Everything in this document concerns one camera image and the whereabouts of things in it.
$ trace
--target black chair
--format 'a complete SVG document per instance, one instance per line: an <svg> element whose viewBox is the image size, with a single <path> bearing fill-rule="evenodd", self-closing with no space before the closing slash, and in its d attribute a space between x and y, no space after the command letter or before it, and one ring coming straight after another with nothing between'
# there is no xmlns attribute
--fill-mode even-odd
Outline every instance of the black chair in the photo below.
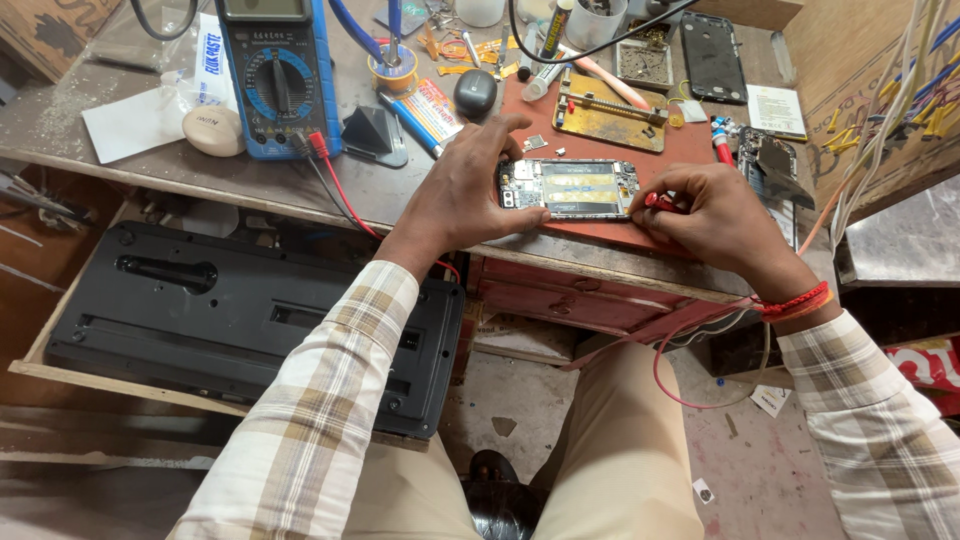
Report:
<svg viewBox="0 0 960 540"><path fill-rule="evenodd" d="M520 483L510 461L493 450L473 455L470 479L460 484L484 540L529 540L550 494Z"/></svg>

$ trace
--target pliers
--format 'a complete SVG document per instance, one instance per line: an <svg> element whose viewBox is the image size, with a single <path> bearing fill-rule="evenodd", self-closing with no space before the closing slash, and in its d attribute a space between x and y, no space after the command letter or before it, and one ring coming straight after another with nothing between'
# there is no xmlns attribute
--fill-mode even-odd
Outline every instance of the pliers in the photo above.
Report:
<svg viewBox="0 0 960 540"><path fill-rule="evenodd" d="M378 63L384 63L390 67L400 65L398 50L400 44L400 18L403 15L403 11L400 8L402 0L387 0L390 19L390 48L387 50L388 56L386 60L384 60L383 55L380 53L380 45L373 40L370 34L367 34L360 28L360 25L357 24L353 15L347 10L347 6L344 6L343 0L327 0L327 2L330 4L330 9L333 10L333 14L337 17L337 20L340 21L340 25L344 27L347 34L349 34L363 50L367 51L367 54L372 56Z"/></svg>

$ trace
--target wooden workbench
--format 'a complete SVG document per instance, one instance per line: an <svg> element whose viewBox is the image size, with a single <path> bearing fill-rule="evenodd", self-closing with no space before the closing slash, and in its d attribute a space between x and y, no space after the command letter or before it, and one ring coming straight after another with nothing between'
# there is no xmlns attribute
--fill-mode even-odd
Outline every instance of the wooden workbench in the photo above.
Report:
<svg viewBox="0 0 960 540"><path fill-rule="evenodd" d="M372 21L375 5L355 2L354 15L363 24ZM365 55L327 12L327 28L335 61L338 112L341 117L357 105L374 103L371 77ZM499 26L476 30L475 41L499 37ZM382 28L376 30L385 35ZM743 43L742 56L747 81L775 85L779 80L769 41L770 32L737 27ZM414 43L414 37L404 39ZM421 47L413 45L415 50ZM684 78L679 34L674 43L676 80ZM601 65L610 55L598 55ZM425 52L420 52L420 74L433 79L448 95L456 76L439 77ZM346 226L347 221L326 197L317 182L296 161L257 161L246 154L220 159L202 154L185 140L167 144L123 160L101 165L87 134L81 111L130 97L158 86L156 74L109 67L92 61L77 61L55 86L32 83L0 110L0 156L82 172L125 184L263 209L312 221ZM706 106L708 112L732 114L746 122L746 108ZM410 162L394 170L349 156L334 160L338 176L361 217L373 227L389 230L407 200L433 164L418 145L408 143ZM805 152L798 152L805 160ZM802 162L800 169L807 170ZM801 235L812 223L812 212L801 213ZM822 276L832 270L825 243L818 242L805 258ZM703 263L650 252L613 247L561 233L533 231L476 246L474 254L577 274L599 280L641 286L690 298L726 303L750 292L738 276Z"/></svg>

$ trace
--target red work mat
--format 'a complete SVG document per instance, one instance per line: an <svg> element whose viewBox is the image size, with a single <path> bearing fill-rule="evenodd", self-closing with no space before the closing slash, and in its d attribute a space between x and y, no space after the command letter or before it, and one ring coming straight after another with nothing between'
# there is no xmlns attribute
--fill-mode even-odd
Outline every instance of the red work mat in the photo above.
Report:
<svg viewBox="0 0 960 540"><path fill-rule="evenodd" d="M684 124L680 129L667 126L663 153L651 154L553 129L553 111L557 105L557 91L560 84L555 82L550 85L547 94L534 102L523 101L520 97L520 90L523 87L524 83L518 81L516 75L507 78L507 87L503 91L503 107L500 112L522 112L533 118L533 126L513 133L514 138L521 145L528 136L532 135L543 135L543 140L549 143L543 148L527 152L526 158L555 159L557 155L554 152L559 148L565 148L564 158L629 161L636 166L636 176L641 185L650 181L669 163L707 164L716 161L713 157L708 122ZM679 109L672 108L671 111L678 112ZM650 233L647 229L633 223L551 221L541 227L658 253L695 258L676 241L669 240L661 234Z"/></svg>

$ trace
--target smartphone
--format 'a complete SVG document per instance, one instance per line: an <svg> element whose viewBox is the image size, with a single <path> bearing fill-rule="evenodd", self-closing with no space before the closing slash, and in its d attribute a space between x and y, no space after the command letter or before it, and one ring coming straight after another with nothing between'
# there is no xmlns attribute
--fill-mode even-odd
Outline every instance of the smartphone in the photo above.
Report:
<svg viewBox="0 0 960 540"><path fill-rule="evenodd" d="M686 77L695 97L747 104L747 82L733 23L723 17L684 12Z"/></svg>
<svg viewBox="0 0 960 540"><path fill-rule="evenodd" d="M767 157L767 153L776 153ZM740 146L737 150L737 168L747 177L747 182L754 189L756 197L774 218L786 243L793 251L800 247L797 237L797 207L789 200L783 200L771 195L770 185L779 183L771 175L797 181L797 152L789 144L755 130L742 128L740 130ZM771 161L776 168L771 168Z"/></svg>
<svg viewBox="0 0 960 540"><path fill-rule="evenodd" d="M500 206L544 207L552 219L628 219L636 168L618 160L518 160L497 167Z"/></svg>

